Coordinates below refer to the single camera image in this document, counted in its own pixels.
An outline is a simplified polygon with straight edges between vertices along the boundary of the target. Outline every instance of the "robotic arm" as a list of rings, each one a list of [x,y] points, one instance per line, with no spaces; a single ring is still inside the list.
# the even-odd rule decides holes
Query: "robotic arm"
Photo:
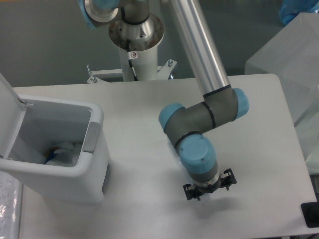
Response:
[[[126,32],[132,34],[120,33],[118,43],[126,42],[128,52],[132,51],[131,44],[134,44],[133,50],[145,51],[161,41],[163,34],[156,35],[156,32],[162,24],[155,16],[148,17],[148,0],[79,0],[79,3],[85,17],[94,26],[114,20],[118,20],[117,26],[126,24]],[[200,200],[205,193],[224,187],[228,190],[237,183],[231,169],[220,174],[214,147],[202,134],[242,117],[248,112],[249,103],[242,90],[232,89],[229,84],[199,1],[169,0],[169,4],[204,101],[187,109],[181,104],[168,105],[161,111],[159,121],[193,179],[193,185],[184,185],[187,199]],[[103,16],[104,22],[95,14]],[[142,48],[138,38],[143,38],[146,45],[151,39],[149,46]],[[147,64],[141,66],[142,70],[148,70]],[[132,73],[136,78],[138,74],[134,68]]]

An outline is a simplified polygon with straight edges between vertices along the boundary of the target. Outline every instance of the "bolt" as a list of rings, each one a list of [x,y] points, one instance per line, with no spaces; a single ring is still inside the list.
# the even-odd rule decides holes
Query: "bolt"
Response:
[[[88,68],[88,73],[89,73],[89,75],[92,75],[92,72],[91,72],[90,66],[89,66],[89,65],[86,65],[86,68]]]
[[[96,79],[95,75],[92,74],[92,71],[91,71],[91,69],[90,69],[90,66],[89,66],[89,65],[86,65],[86,68],[88,69],[89,76],[92,76],[93,82],[94,82],[94,83],[98,83],[98,80]]]
[[[98,83],[98,80],[96,79],[95,75],[93,75],[92,77],[93,77],[93,82]]]
[[[173,73],[170,73],[169,77],[168,77],[169,80],[173,80],[175,79],[175,75]]]

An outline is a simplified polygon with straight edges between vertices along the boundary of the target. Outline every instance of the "white table surface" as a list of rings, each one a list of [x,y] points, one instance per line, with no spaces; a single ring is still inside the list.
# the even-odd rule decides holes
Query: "white table surface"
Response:
[[[24,188],[21,239],[247,239],[319,233],[300,204],[315,201],[310,178],[274,75],[230,77],[250,100],[248,114],[205,135],[220,170],[238,184],[187,201],[187,179],[158,115],[170,103],[202,101],[194,79],[16,88],[98,103],[113,159],[105,199],[84,205],[43,198]]]

